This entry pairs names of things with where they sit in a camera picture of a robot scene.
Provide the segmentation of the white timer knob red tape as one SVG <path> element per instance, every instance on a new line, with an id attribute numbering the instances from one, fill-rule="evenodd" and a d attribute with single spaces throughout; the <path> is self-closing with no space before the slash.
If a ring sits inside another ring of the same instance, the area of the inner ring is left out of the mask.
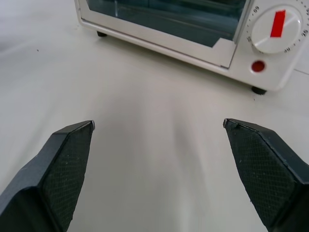
<path id="1" fill-rule="evenodd" d="M 302 30 L 300 12 L 289 5 L 273 7 L 253 24 L 251 42 L 260 52 L 277 54 L 294 45 Z"/>

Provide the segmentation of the glass oven door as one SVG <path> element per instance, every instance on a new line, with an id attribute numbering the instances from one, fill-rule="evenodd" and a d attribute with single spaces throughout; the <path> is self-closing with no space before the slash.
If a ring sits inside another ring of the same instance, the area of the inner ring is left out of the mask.
<path id="1" fill-rule="evenodd" d="M 228 68 L 250 0 L 75 0 L 83 21 Z"/>

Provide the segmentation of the white toaster oven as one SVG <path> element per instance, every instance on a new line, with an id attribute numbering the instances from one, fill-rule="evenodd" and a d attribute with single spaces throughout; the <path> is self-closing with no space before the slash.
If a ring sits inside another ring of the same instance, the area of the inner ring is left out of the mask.
<path id="1" fill-rule="evenodd" d="M 262 13 L 273 7 L 283 5 L 292 6 L 300 12 L 302 16 L 301 34 L 295 44 L 283 52 L 277 54 L 262 53 L 258 51 L 251 42 L 253 24 Z M 276 91 L 285 86 L 303 52 L 304 45 L 309 42 L 309 0 L 250 0 L 250 5 L 240 28 L 239 37 L 237 38 L 237 47 L 228 68 L 216 66 L 85 22 L 80 17 L 76 2 L 75 7 L 79 22 L 83 26 L 95 30 L 99 36 L 110 35 L 214 73 L 224 75 L 250 85 L 258 94 L 264 94 L 267 91 Z M 251 70 L 251 64 L 256 60 L 262 60 L 266 64 L 266 68 L 260 73 L 254 73 Z"/>

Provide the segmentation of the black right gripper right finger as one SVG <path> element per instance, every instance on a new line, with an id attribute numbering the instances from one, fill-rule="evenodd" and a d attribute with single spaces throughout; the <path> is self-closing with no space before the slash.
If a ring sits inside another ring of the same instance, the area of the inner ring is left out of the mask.
<path id="1" fill-rule="evenodd" d="M 223 122 L 239 177 L 268 232 L 309 232 L 309 165 L 273 130 Z"/>

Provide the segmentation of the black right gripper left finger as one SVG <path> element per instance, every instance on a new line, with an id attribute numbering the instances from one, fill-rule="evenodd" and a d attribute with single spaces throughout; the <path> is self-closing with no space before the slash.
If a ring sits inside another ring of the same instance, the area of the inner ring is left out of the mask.
<path id="1" fill-rule="evenodd" d="M 93 120 L 54 132 L 0 194 L 0 232 L 67 232 L 84 183 Z"/>

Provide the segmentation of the red indicator light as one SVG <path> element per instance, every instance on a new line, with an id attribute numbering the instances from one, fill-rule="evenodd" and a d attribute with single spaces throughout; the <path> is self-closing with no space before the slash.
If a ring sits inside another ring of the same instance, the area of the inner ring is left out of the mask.
<path id="1" fill-rule="evenodd" d="M 251 70 L 255 73 L 262 72 L 266 68 L 266 64 L 262 60 L 256 60 L 251 64 Z"/>

